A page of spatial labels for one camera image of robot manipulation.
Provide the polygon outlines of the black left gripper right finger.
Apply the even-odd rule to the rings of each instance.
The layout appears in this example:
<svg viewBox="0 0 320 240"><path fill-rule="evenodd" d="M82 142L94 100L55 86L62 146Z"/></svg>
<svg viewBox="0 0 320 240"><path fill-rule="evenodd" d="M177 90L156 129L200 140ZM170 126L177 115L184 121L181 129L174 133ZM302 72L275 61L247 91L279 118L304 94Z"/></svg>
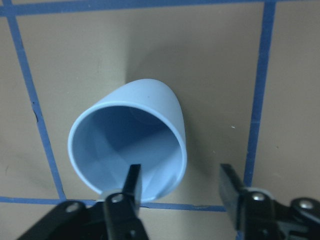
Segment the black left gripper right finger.
<svg viewBox="0 0 320 240"><path fill-rule="evenodd" d="M230 164L219 167L219 195L235 230L244 240L280 240L274 201L246 187Z"/></svg>

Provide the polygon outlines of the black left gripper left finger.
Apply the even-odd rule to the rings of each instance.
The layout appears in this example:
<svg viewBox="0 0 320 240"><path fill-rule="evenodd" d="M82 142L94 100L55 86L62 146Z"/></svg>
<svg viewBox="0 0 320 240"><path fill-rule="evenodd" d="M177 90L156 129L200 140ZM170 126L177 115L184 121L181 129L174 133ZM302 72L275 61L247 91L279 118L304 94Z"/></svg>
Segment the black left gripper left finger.
<svg viewBox="0 0 320 240"><path fill-rule="evenodd" d="M109 240L147 240L149 238L139 218L141 198L141 165L132 164L122 190L109 195L103 204Z"/></svg>

